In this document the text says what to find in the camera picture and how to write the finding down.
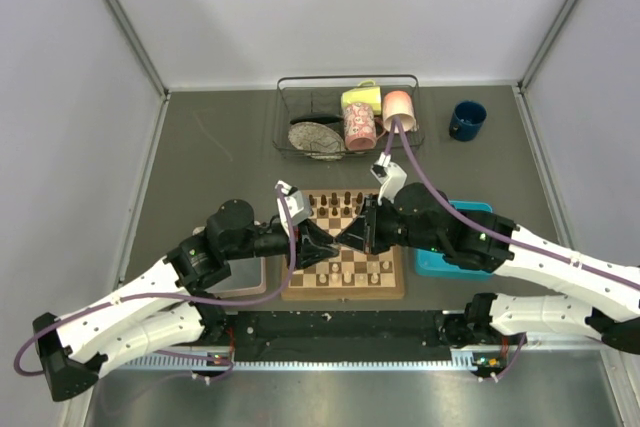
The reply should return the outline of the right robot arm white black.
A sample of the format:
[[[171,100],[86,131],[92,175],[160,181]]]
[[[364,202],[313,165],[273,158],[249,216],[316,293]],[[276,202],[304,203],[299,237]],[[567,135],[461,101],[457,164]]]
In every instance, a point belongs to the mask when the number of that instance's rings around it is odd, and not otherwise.
[[[394,246],[430,251],[462,270],[551,290],[549,296],[476,295],[466,307],[466,327],[478,342],[500,333],[558,333],[639,352],[638,267],[563,247],[491,212],[458,210],[432,187],[411,183],[393,199],[368,196],[336,240],[367,254]]]

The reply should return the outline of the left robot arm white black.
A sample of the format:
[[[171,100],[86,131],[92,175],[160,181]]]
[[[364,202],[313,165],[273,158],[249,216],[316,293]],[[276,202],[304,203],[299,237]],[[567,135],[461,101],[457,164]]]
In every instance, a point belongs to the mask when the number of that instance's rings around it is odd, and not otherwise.
[[[224,302],[209,288],[230,277],[230,261],[283,255],[302,269],[338,253],[308,205],[286,199],[269,222],[251,205],[225,202],[203,231],[149,270],[89,307],[37,317],[36,352],[55,402],[76,397],[119,366],[175,344],[216,343],[226,334]]]

